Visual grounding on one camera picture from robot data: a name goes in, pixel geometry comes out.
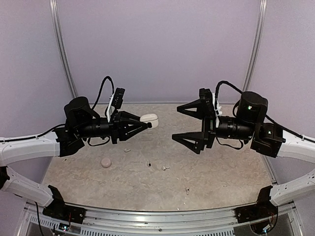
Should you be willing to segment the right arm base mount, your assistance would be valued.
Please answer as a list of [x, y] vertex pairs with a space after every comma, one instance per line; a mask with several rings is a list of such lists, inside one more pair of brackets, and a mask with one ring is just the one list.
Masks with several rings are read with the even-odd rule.
[[271, 189], [271, 185], [262, 188], [254, 204], [235, 208], [237, 222], [245, 223], [278, 214], [278, 207], [270, 202]]

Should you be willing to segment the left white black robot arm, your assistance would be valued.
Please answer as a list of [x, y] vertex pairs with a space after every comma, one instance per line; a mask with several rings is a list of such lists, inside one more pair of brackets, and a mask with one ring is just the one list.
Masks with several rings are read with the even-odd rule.
[[110, 138], [113, 144], [126, 141], [136, 134], [158, 126], [156, 114], [136, 116], [119, 111], [121, 98], [111, 98], [105, 117], [90, 107], [86, 97], [71, 100], [64, 107], [65, 124], [34, 136], [1, 138], [0, 189], [36, 202], [59, 219], [69, 214], [59, 190], [32, 181], [9, 167], [9, 164], [41, 158], [65, 157], [75, 154], [91, 138]]

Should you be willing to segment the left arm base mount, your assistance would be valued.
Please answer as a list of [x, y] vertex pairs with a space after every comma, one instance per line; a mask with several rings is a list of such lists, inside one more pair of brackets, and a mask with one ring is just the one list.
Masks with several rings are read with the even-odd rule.
[[44, 207], [43, 214], [70, 223], [73, 222], [82, 224], [86, 214], [86, 209], [67, 205], [56, 187], [49, 185], [48, 188], [52, 192], [53, 200], [48, 206]]

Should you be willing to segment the white earbud charging case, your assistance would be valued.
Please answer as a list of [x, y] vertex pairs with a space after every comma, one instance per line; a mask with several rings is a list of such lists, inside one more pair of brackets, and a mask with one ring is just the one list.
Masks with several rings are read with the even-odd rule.
[[146, 123], [149, 129], [154, 129], [159, 125], [159, 119], [156, 114], [145, 114], [140, 117], [140, 122]]

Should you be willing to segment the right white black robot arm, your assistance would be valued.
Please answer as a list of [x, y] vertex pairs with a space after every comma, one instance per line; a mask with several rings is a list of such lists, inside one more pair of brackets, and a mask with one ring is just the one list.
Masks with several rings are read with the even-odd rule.
[[199, 91], [199, 99], [177, 107], [181, 114], [202, 121], [200, 132], [173, 134], [172, 140], [186, 146], [196, 154], [204, 148], [212, 148], [219, 139], [238, 140], [241, 146], [264, 156], [287, 157], [315, 162], [314, 139], [297, 134], [267, 119], [268, 100], [261, 95], [246, 91], [233, 108], [233, 116], [223, 116], [218, 104], [218, 92], [209, 89]]

